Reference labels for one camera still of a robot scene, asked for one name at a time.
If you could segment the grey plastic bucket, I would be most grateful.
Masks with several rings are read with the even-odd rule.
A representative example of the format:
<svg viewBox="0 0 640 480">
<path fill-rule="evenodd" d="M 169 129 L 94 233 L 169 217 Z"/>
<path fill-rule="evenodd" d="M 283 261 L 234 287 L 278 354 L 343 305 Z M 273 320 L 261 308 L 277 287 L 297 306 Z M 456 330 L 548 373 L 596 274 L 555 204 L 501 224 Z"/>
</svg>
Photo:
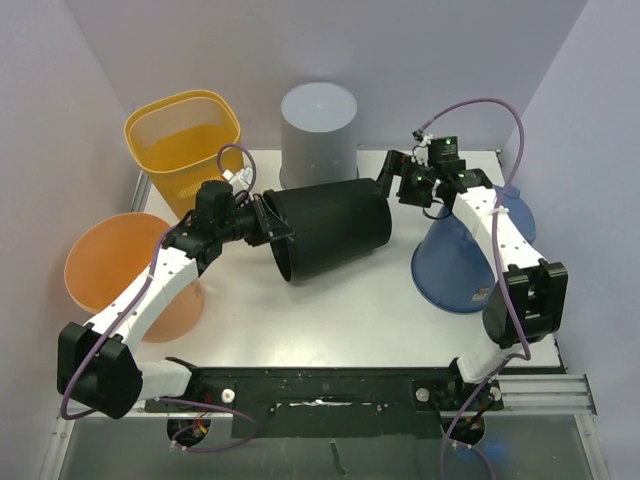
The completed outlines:
<svg viewBox="0 0 640 480">
<path fill-rule="evenodd" d="M 280 112 L 283 188 L 358 177 L 358 107 L 349 90 L 330 82 L 304 83 L 284 95 Z"/>
</svg>

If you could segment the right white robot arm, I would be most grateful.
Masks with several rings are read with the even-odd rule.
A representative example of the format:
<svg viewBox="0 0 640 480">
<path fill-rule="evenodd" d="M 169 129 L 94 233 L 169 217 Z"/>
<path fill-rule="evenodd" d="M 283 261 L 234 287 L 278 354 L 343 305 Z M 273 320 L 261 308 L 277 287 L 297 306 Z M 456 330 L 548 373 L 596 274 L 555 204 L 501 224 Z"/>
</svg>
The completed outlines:
<svg viewBox="0 0 640 480">
<path fill-rule="evenodd" d="M 440 204 L 446 213 L 435 224 L 458 222 L 490 268 L 495 285 L 482 309 L 482 331 L 474 346 L 454 360 L 458 376 L 445 384 L 448 402 L 466 409 L 480 398 L 481 383 L 511 359 L 529 360 L 531 345 L 559 330 L 569 275 L 562 263 L 548 261 L 523 236 L 503 203 L 509 187 L 468 167 L 456 137 L 431 138 L 424 147 L 423 162 L 388 151 L 376 186 L 388 197 L 398 178 L 400 203 L 421 209 Z"/>
</svg>

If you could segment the blue plastic bucket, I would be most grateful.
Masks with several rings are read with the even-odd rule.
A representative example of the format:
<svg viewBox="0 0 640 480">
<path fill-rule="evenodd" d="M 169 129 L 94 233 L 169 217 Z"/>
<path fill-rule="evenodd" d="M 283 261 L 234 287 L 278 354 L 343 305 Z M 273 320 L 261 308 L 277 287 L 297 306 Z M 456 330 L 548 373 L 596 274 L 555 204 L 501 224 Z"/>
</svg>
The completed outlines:
<svg viewBox="0 0 640 480">
<path fill-rule="evenodd" d="M 458 219 L 443 206 L 411 260 L 411 274 L 420 293 L 436 307 L 468 314 L 486 306 L 494 289 L 496 265 L 492 222 L 498 219 L 497 240 L 501 265 L 537 266 L 543 256 L 533 247 L 535 221 L 515 187 L 481 188 L 463 199 Z M 502 198 L 495 216 L 494 204 Z"/>
</svg>

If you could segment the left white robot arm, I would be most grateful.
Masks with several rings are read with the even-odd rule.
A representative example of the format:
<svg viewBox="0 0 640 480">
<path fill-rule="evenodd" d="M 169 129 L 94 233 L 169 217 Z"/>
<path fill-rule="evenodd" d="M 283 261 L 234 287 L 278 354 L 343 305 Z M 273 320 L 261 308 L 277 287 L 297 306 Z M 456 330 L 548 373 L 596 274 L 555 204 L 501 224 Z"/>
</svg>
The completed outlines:
<svg viewBox="0 0 640 480">
<path fill-rule="evenodd" d="M 70 401 L 112 419 L 139 401 L 168 399 L 180 410 L 200 405 L 204 387 L 178 360 L 138 363 L 134 353 L 150 327 L 187 286 L 221 255 L 224 244 L 243 240 L 260 246 L 293 235 L 293 228 L 256 194 L 236 201 L 229 184 L 206 181 L 194 209 L 156 242 L 150 264 L 101 312 L 60 332 L 57 390 L 60 415 L 77 420 Z"/>
</svg>

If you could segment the black ribbed waste bin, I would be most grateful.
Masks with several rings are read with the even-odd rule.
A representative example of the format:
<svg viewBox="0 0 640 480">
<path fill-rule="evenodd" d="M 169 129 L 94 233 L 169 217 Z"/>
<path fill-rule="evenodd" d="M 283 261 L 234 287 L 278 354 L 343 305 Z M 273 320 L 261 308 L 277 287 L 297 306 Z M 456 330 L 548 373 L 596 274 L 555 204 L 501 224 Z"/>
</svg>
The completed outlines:
<svg viewBox="0 0 640 480">
<path fill-rule="evenodd" d="M 271 243 L 287 282 L 300 282 L 350 262 L 388 243 L 388 200 L 371 178 L 359 178 L 263 194 L 293 234 Z"/>
</svg>

